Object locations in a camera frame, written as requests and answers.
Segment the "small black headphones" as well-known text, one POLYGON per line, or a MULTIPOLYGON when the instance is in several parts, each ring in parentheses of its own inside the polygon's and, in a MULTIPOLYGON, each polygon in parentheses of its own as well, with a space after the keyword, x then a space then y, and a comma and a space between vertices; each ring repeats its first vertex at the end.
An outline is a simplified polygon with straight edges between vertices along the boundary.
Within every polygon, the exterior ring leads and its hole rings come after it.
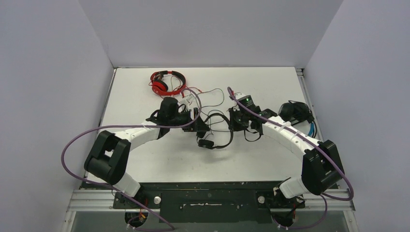
POLYGON ((225 95, 221 88, 214 88, 205 92, 199 92, 197 95, 194 95, 195 101, 190 106, 190 110, 194 108, 199 108, 200 117, 209 126, 210 131, 205 133, 194 133, 196 138, 196 143, 199 147, 214 150, 214 149, 224 149, 229 146, 234 138, 234 132, 229 128, 230 119, 226 116, 224 112, 217 109, 217 106, 221 106, 225 102, 225 95), (207 93, 214 93, 219 91, 222 96, 220 103, 211 104, 211 105, 202 105, 200 106, 199 96, 207 93), (218 133, 226 133, 229 135, 229 139, 225 144, 221 142, 214 142, 218 133))

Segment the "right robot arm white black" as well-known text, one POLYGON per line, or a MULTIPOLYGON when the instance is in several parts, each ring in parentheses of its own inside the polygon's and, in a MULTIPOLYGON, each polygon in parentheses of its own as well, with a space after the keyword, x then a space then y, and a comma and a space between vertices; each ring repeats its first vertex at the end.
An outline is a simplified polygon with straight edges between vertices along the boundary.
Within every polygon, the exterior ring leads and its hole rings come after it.
POLYGON ((240 107, 228 110, 234 131, 255 130, 291 151, 302 163, 301 174, 288 177, 274 189, 274 202, 281 207, 293 197, 311 193, 321 195, 345 176, 336 145, 312 138, 285 122, 274 111, 251 113, 240 107))

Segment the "large black blue headphones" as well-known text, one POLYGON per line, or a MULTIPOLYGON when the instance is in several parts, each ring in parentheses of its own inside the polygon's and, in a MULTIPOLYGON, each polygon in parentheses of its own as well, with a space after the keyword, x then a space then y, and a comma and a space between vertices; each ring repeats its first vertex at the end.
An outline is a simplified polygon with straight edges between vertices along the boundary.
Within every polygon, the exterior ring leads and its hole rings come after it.
POLYGON ((313 112, 306 103, 288 100, 281 105, 278 115, 284 121, 289 121, 292 126, 307 121, 310 124, 310 129, 307 135, 316 138, 318 133, 317 124, 313 112))

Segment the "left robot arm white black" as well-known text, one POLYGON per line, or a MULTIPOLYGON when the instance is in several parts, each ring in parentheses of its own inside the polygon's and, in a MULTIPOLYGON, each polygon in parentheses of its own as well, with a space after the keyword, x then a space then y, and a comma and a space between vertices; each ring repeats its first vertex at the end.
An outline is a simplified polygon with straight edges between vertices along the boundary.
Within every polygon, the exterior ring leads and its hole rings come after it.
POLYGON ((204 134, 209 127, 201 119, 199 108, 180 110, 177 99, 166 97, 160 108, 147 118, 141 127, 119 132, 100 132, 94 142, 84 168, 115 189, 126 194, 126 202, 133 208, 144 203, 143 187, 126 173, 129 154, 135 148, 165 136, 171 128, 204 134))

